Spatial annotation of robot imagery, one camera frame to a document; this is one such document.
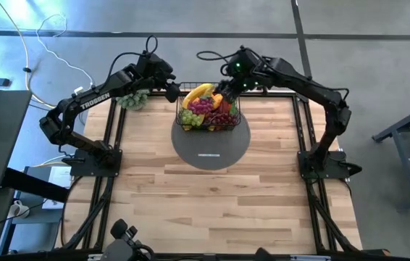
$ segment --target wooden tabletop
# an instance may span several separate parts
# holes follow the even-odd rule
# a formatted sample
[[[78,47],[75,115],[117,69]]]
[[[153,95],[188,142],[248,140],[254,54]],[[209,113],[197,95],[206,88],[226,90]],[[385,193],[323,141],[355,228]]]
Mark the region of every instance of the wooden tabletop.
[[[120,148],[123,160],[110,204],[104,246],[119,218],[138,229],[137,239],[155,252],[253,254],[264,247],[274,254],[315,253],[305,184],[298,174],[298,138],[292,101],[241,98],[251,129],[246,154],[223,170],[199,170],[176,154],[171,142],[175,104],[149,98],[139,112],[128,112]],[[317,138],[325,114],[312,102]],[[103,139],[109,101],[89,110],[84,135]],[[117,107],[115,123],[120,108]],[[301,107],[304,133],[306,121]],[[116,124],[110,144],[114,143]],[[331,149],[337,149],[335,143]],[[88,214],[94,178],[82,178],[65,211],[68,241]],[[355,214],[346,185],[325,181],[333,220],[361,249]],[[327,246],[324,223],[320,223]],[[96,239],[99,219],[93,231]]]

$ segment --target fruit basket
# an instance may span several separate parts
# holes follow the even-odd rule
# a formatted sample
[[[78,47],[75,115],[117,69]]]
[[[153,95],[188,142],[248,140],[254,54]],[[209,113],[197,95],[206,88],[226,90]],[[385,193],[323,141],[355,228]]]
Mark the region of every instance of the fruit basket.
[[[188,92],[177,99],[176,123],[185,131],[231,131],[240,123],[240,99],[232,104],[213,91],[218,83],[181,83]]]

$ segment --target concrete floor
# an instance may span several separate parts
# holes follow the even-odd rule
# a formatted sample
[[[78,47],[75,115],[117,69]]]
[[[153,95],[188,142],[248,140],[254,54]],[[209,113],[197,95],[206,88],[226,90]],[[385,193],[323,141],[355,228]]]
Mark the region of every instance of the concrete floor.
[[[44,18],[61,12],[68,19],[68,29],[79,31],[297,33],[290,0],[3,0],[3,4],[22,29],[37,28]],[[298,7],[305,33],[410,35],[410,0],[298,0]],[[56,18],[45,28],[61,27],[62,21]],[[0,30],[13,30],[1,9]],[[47,54],[35,37],[26,41],[34,69],[31,86],[46,101],[56,103],[78,86],[88,85],[82,73]],[[145,39],[61,37],[44,41],[100,83],[117,54],[141,51]],[[199,61],[195,53],[209,49],[229,54],[241,44],[267,56],[284,57],[303,72],[297,39],[160,38],[157,53],[174,67],[179,81],[213,81],[220,79],[220,63]],[[353,115],[339,140],[348,160],[363,167],[351,181],[363,247],[385,248],[393,255],[410,257],[410,211],[396,212],[398,205],[410,200],[409,184],[393,142],[375,144],[370,138],[410,113],[410,41],[310,40],[306,48],[316,81],[351,89],[347,102]],[[132,57],[121,59],[115,69],[134,61]],[[20,39],[0,36],[0,77],[13,80],[11,89],[24,89],[24,66]],[[28,109],[10,167],[22,169],[59,155],[38,128],[44,113]],[[77,123],[76,130],[82,129]],[[49,247],[45,243],[21,244],[20,235],[26,233],[29,238],[25,232],[29,230],[17,231],[15,249]],[[42,237],[43,231],[51,229],[31,230],[33,236]]]

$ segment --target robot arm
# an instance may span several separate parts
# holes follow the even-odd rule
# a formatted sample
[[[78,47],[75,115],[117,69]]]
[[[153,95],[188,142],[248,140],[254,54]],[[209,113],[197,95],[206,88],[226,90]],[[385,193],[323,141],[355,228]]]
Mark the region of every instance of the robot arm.
[[[296,72],[284,59],[260,57],[253,50],[243,46],[231,56],[225,71],[231,80],[222,80],[217,91],[230,101],[236,99],[242,92],[256,87],[266,89],[276,86],[290,88],[325,108],[325,133],[320,142],[311,148],[307,158],[310,169],[323,171],[327,164],[330,145],[346,130],[350,120],[351,111],[345,102],[345,97],[342,97],[339,92],[348,89],[324,87],[314,82],[311,77]]]
[[[180,91],[179,85],[167,82],[175,79],[172,71],[172,67],[163,59],[145,51],[139,56],[136,65],[130,64],[110,75],[100,86],[61,100],[47,116],[40,119],[41,130],[52,144],[69,144],[92,154],[103,165],[113,164],[113,157],[107,153],[107,144],[92,141],[73,131],[76,117],[107,99],[132,94],[140,89],[163,88],[167,99],[174,102]]]

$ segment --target gray circular mat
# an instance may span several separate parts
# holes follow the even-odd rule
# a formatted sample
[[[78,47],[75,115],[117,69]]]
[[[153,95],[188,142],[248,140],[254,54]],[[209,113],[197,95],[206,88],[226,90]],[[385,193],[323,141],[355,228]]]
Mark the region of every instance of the gray circular mat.
[[[202,170],[220,170],[236,163],[250,145],[250,128],[243,115],[234,130],[185,131],[176,122],[171,130],[173,146],[181,159]]]

